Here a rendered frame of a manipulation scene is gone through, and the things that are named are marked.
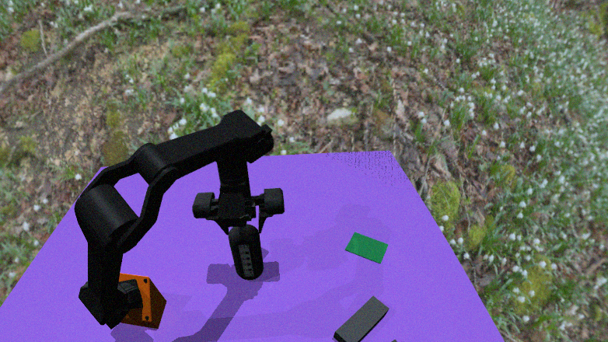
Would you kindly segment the green rectangular block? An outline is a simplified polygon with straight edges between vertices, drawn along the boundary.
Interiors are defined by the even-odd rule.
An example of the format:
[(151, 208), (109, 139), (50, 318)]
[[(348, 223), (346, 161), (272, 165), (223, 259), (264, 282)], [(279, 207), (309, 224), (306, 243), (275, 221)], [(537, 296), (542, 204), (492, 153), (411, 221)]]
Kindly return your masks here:
[(387, 246), (388, 243), (355, 232), (345, 250), (365, 259), (381, 263)]

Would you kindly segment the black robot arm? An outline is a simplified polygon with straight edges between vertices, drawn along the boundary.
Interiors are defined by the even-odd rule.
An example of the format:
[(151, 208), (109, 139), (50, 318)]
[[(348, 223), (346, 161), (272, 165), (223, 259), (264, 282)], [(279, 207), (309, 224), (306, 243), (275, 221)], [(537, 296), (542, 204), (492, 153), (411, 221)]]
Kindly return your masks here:
[[(243, 178), (246, 162), (255, 162), (274, 147), (272, 131), (235, 110), (213, 127), (144, 144), (129, 160), (102, 169), (86, 187), (74, 208), (88, 243), (88, 281), (79, 299), (101, 326), (113, 329), (129, 309), (143, 306), (136, 279), (119, 281), (121, 262), (123, 253), (137, 246), (156, 223), (164, 193), (182, 176), (213, 162), (221, 179)], [(136, 173), (149, 185), (139, 217), (114, 187)], [(257, 217), (255, 200), (249, 200), (245, 189), (236, 194), (220, 190), (218, 202), (225, 228), (243, 227)]]

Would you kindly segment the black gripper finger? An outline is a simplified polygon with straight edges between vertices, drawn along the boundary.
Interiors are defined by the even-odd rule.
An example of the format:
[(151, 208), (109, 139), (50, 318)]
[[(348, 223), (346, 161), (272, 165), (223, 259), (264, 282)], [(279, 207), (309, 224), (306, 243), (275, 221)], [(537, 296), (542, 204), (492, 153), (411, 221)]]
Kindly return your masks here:
[(225, 228), (224, 226), (222, 226), (222, 222), (219, 217), (219, 211), (216, 217), (209, 216), (209, 218), (206, 218), (206, 220), (215, 221), (216, 223), (218, 223), (218, 226), (222, 229), (222, 231), (226, 233), (226, 235), (229, 234), (229, 228)]
[(259, 208), (259, 215), (258, 215), (258, 221), (259, 221), (259, 233), (262, 233), (263, 230), (263, 225), (264, 222), (267, 218), (272, 217), (274, 215), (269, 215), (266, 212), (261, 212), (260, 208)]

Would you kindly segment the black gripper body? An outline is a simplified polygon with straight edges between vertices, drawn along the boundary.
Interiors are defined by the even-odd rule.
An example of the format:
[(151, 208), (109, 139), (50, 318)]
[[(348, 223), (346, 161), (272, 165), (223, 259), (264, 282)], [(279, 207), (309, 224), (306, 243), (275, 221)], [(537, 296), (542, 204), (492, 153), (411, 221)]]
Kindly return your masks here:
[[(227, 190), (231, 194), (239, 193), (239, 189), (245, 189), (249, 200), (255, 200), (255, 205), (259, 205), (261, 212), (266, 212), (269, 215), (285, 212), (283, 190), (281, 188), (264, 189), (264, 194), (251, 196), (248, 172), (243, 178), (238, 180), (223, 180), (219, 177), (219, 181), (220, 190)], [(218, 205), (219, 202), (218, 198), (215, 198), (215, 193), (197, 193), (192, 206), (192, 212), (195, 218), (216, 217), (219, 210)]]

